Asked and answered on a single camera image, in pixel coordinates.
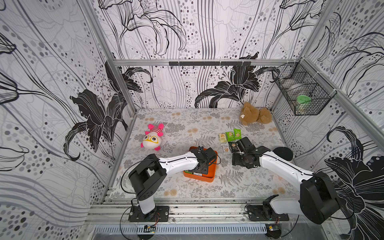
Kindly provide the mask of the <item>black cookie packet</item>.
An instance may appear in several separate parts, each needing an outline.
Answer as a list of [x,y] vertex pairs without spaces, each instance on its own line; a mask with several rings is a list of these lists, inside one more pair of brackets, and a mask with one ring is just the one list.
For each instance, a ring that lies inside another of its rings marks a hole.
[[230,151],[232,153],[240,152],[237,142],[228,142]]

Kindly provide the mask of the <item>orange storage box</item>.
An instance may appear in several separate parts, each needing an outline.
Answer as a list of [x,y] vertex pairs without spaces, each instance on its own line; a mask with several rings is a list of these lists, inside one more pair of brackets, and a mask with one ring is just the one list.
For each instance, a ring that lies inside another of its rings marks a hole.
[[192,174],[192,173],[190,173],[190,170],[184,171],[183,174],[185,177],[190,178],[190,179],[195,179],[195,180],[199,180],[199,181],[203,181],[203,182],[212,183],[214,181],[214,178],[215,178],[217,164],[218,164],[218,153],[217,153],[216,164],[211,165],[209,167],[209,172],[207,175]]

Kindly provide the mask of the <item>white cookie packet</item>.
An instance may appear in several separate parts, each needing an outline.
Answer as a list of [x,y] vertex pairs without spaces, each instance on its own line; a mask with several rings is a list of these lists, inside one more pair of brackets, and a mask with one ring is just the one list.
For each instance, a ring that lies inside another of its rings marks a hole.
[[229,145],[228,145],[227,143],[225,143],[225,144],[221,144],[221,146],[222,146],[223,154],[224,154],[224,155],[229,155],[229,154],[231,154],[231,150],[230,150]]

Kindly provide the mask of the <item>green cookie packet top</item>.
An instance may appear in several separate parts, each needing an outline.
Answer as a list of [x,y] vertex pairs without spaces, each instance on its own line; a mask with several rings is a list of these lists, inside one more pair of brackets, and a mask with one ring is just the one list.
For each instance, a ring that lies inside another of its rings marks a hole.
[[235,135],[234,132],[226,132],[226,138],[228,142],[235,141]]

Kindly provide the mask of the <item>green cookie packet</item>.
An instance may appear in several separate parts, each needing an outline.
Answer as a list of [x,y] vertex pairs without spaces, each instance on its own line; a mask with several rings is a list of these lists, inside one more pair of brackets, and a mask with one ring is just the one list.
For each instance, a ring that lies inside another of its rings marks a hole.
[[226,138],[228,142],[235,141],[235,135],[234,132],[226,132]]
[[234,138],[240,140],[242,138],[242,131],[240,129],[234,129]]

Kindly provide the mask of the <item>yellow cookie packet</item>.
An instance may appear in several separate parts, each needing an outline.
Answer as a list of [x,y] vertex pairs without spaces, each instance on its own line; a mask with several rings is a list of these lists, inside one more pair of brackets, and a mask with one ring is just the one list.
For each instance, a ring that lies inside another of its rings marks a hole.
[[220,141],[221,144],[225,144],[225,143],[228,142],[227,136],[226,136],[225,133],[220,133],[219,134],[219,141]]

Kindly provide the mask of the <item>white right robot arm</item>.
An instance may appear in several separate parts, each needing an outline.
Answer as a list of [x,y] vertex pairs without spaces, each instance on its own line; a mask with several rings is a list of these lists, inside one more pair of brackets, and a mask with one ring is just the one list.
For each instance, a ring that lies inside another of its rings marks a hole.
[[263,217],[267,221],[287,221],[289,214],[304,215],[320,225],[341,209],[342,202],[331,179],[326,174],[315,174],[294,165],[291,149],[256,147],[247,137],[231,142],[229,146],[235,149],[233,166],[267,169],[299,191],[299,195],[293,197],[274,194],[265,199],[261,206],[249,207],[253,217]]

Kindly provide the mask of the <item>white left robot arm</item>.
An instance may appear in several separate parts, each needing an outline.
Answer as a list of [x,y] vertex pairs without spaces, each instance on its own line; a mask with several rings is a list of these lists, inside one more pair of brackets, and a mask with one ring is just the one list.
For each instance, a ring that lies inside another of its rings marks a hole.
[[207,174],[209,167],[217,164],[218,157],[212,148],[202,147],[192,148],[183,155],[170,158],[148,155],[128,174],[142,213],[147,215],[156,209],[153,195],[166,177],[184,171]]

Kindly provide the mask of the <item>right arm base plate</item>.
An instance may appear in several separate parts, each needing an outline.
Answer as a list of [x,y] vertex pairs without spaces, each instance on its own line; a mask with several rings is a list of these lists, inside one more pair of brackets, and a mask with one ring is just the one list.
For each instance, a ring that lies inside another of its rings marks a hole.
[[252,222],[270,221],[279,223],[290,220],[287,214],[276,214],[272,208],[262,205],[246,205],[245,212]]

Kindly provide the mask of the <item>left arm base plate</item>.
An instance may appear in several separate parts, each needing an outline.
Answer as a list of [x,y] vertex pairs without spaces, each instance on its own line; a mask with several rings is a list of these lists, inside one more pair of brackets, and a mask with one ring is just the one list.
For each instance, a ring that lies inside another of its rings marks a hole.
[[133,206],[129,213],[129,221],[134,223],[139,222],[156,222],[163,223],[169,219],[169,206],[155,206],[155,209],[147,214],[143,214],[139,206]]

